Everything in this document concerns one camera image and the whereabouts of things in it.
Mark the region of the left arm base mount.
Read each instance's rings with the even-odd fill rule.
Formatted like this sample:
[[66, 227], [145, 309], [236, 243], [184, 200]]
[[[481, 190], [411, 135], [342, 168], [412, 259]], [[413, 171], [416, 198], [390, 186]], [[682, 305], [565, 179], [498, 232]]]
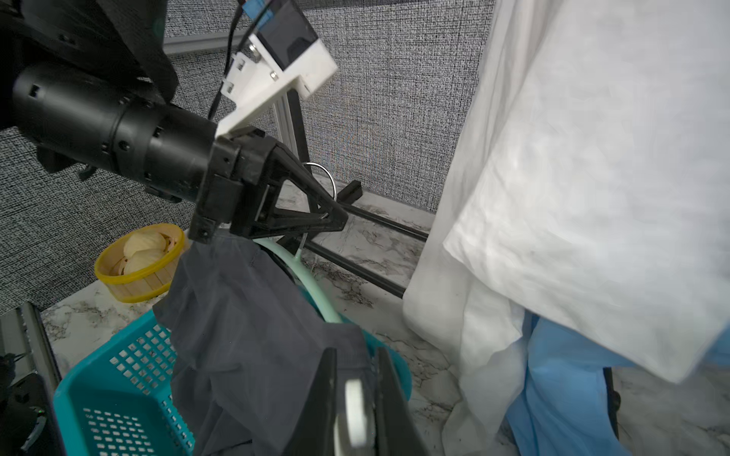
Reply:
[[61, 374], [30, 302], [1, 317], [1, 453], [64, 455], [53, 409]]

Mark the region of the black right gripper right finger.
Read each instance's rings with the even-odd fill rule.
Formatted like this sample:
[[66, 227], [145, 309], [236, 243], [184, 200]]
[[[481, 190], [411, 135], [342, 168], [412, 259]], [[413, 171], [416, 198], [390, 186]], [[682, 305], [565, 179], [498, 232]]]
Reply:
[[426, 456], [408, 408], [391, 357], [385, 348], [376, 350], [376, 454], [379, 456]]

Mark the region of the mint green hanger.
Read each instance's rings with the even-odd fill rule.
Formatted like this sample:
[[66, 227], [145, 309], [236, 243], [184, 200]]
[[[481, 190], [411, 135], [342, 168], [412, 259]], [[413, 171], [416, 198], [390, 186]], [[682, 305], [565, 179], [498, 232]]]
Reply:
[[272, 253], [277, 260], [283, 261], [285, 269], [294, 275], [296, 283], [303, 286], [304, 291], [310, 296], [319, 315], [325, 322], [342, 323], [343, 320], [340, 314], [333, 307], [330, 299], [321, 289], [311, 271], [302, 263], [302, 251], [306, 241], [307, 235], [303, 235], [302, 239], [297, 242], [297, 250], [294, 254], [289, 253], [283, 246], [275, 243], [271, 237], [269, 239], [255, 239], [254, 243]]

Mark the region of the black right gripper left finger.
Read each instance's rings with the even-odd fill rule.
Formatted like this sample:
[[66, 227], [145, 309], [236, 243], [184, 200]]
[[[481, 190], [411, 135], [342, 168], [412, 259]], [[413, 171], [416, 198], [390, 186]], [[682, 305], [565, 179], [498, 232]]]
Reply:
[[332, 456], [336, 421], [336, 350], [327, 348], [284, 456]]

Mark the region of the dark grey garment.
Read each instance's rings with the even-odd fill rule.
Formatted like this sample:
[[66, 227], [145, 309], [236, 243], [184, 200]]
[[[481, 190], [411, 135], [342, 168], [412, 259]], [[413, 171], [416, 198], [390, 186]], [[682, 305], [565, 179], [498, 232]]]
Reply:
[[362, 330], [324, 321], [271, 256], [227, 231], [182, 255], [153, 311], [177, 355], [172, 401], [197, 455], [281, 454], [327, 348], [339, 388], [374, 389]]

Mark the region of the light blue t-shirt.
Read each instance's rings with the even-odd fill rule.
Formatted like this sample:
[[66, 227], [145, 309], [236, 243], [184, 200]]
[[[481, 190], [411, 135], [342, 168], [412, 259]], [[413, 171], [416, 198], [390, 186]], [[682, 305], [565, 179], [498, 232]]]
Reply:
[[728, 334], [673, 384], [547, 319], [524, 328], [524, 391], [507, 413], [521, 454], [728, 454]]

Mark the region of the white t-shirt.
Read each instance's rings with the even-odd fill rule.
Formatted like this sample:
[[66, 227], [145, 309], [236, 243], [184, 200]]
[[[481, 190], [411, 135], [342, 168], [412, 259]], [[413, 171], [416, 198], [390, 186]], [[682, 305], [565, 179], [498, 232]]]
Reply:
[[729, 5], [499, 1], [404, 298], [455, 366], [449, 455], [498, 451], [528, 315], [678, 384], [729, 335]]

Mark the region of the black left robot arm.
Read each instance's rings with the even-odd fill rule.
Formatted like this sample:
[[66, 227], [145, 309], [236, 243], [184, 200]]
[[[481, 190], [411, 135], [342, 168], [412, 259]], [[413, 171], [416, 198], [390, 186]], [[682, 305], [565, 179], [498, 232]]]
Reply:
[[338, 67], [292, 1], [241, 2], [252, 22], [219, 89], [235, 108], [213, 122], [173, 104], [163, 1], [5, 1], [1, 125], [57, 173], [106, 170], [195, 205], [189, 235], [219, 226], [247, 239], [336, 232], [348, 216], [300, 160], [251, 121], [277, 98], [314, 94]]

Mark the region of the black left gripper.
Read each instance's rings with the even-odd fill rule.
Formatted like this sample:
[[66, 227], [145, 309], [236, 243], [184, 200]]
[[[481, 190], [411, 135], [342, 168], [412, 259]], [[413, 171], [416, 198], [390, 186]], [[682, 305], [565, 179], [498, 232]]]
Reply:
[[188, 237], [210, 243], [228, 223], [247, 239], [339, 232], [346, 211], [281, 142], [256, 127], [217, 138]]

